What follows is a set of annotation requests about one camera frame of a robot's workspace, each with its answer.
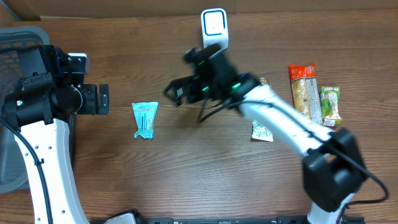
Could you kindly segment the teal snack packet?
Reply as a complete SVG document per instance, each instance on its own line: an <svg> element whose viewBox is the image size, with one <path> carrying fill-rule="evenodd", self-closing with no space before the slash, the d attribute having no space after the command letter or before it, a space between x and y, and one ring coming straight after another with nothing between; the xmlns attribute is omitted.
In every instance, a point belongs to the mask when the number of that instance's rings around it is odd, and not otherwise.
<svg viewBox="0 0 398 224"><path fill-rule="evenodd" d="M132 103L132 110L136 119L137 131L134 137L143 139L154 137L154 121L158 109L158 102Z"/></svg>

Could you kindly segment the white tube gold cap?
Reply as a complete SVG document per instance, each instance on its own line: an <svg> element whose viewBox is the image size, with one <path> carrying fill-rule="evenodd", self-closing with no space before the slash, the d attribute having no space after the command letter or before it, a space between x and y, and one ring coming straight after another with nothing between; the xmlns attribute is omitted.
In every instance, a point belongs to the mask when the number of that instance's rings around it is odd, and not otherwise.
<svg viewBox="0 0 398 224"><path fill-rule="evenodd" d="M267 141L273 142L273 134L272 132L261 123L257 122L256 120L252 121L252 134L251 139L255 141Z"/></svg>

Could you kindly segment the orange spaghetti packet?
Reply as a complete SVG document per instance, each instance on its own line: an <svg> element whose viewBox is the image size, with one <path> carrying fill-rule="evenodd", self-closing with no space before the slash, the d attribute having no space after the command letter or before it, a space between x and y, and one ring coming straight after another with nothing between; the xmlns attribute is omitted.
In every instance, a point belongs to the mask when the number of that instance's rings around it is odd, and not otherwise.
<svg viewBox="0 0 398 224"><path fill-rule="evenodd" d="M289 65L288 69L295 109L314 123L322 124L315 64Z"/></svg>

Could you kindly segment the green snack pouch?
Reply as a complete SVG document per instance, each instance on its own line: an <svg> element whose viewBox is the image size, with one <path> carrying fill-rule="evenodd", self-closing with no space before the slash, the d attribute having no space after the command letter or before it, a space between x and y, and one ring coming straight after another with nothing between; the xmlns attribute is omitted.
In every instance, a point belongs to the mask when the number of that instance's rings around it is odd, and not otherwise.
<svg viewBox="0 0 398 224"><path fill-rule="evenodd" d="M338 103L340 100L340 87L322 86L320 91L320 106L323 124L336 127L342 122L339 114Z"/></svg>

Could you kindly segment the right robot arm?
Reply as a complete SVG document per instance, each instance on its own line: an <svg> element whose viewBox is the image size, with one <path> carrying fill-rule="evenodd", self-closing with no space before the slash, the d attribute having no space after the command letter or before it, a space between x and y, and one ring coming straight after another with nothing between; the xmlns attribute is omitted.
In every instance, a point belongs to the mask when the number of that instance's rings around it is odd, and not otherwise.
<svg viewBox="0 0 398 224"><path fill-rule="evenodd" d="M342 223L343 212L367 179L355 137L311 121L250 73L238 73L224 50L213 44L188 51L192 75L172 80L164 95L180 106L207 100L235 109L281 139L300 159L303 187L312 200L307 223Z"/></svg>

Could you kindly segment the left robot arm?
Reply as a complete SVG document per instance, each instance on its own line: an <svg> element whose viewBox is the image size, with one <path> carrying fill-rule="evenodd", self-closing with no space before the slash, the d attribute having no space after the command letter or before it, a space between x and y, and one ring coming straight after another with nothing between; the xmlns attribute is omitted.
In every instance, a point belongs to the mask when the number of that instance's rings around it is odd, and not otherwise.
<svg viewBox="0 0 398 224"><path fill-rule="evenodd" d="M9 47L22 71L22 89L6 96L1 124L24 158L36 223L89 223L70 159L70 116L109 112L109 86L85 84L87 54L53 45Z"/></svg>

